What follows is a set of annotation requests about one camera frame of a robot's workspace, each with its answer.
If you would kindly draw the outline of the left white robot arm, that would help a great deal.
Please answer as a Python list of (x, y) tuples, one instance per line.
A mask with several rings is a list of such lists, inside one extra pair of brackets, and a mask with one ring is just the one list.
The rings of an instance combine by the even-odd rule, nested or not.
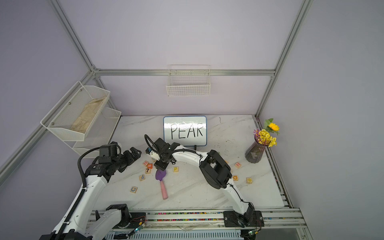
[(122, 173), (142, 155), (134, 147), (122, 152), (112, 142), (86, 151), (77, 162), (82, 186), (54, 230), (42, 235), (42, 240), (103, 240), (114, 228), (125, 229), (131, 225), (132, 215), (126, 204), (110, 205), (102, 216), (88, 226), (91, 213), (103, 189), (116, 173)]

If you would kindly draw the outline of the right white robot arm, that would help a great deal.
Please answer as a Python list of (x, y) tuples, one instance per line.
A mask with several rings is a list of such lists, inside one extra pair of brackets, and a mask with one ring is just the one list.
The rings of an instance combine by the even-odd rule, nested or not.
[(155, 160), (155, 168), (163, 172), (169, 164), (177, 162), (198, 167), (206, 182), (214, 189), (221, 190), (232, 202), (233, 209), (223, 212), (225, 227), (261, 229), (265, 226), (262, 213), (243, 199), (235, 185), (231, 167), (217, 151), (199, 152), (178, 143), (170, 145), (159, 138), (149, 144), (146, 154)]

